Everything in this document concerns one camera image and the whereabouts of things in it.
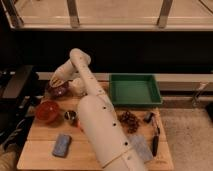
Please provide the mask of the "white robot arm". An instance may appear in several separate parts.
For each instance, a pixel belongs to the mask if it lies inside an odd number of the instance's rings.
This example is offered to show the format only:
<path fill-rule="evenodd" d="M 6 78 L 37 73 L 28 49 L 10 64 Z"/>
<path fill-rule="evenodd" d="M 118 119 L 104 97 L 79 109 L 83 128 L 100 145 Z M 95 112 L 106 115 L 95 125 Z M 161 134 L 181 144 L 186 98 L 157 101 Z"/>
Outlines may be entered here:
<path fill-rule="evenodd" d="M 88 65 L 91 58 L 78 48 L 50 79 L 59 87 L 78 72 L 87 95 L 80 99 L 77 114 L 103 171 L 148 171 L 119 123 L 114 106 Z"/>

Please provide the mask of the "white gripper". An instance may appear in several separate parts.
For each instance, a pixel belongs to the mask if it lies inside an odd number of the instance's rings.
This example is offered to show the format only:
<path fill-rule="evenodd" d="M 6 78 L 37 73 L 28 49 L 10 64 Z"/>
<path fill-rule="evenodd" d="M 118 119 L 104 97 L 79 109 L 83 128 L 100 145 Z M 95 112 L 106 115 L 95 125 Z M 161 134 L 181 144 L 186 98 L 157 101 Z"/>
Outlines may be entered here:
<path fill-rule="evenodd" d="M 65 70 L 63 68 L 57 68 L 54 74 L 50 79 L 50 86 L 51 87 L 59 87 L 68 81 L 71 77 L 72 72 L 70 70 Z"/>

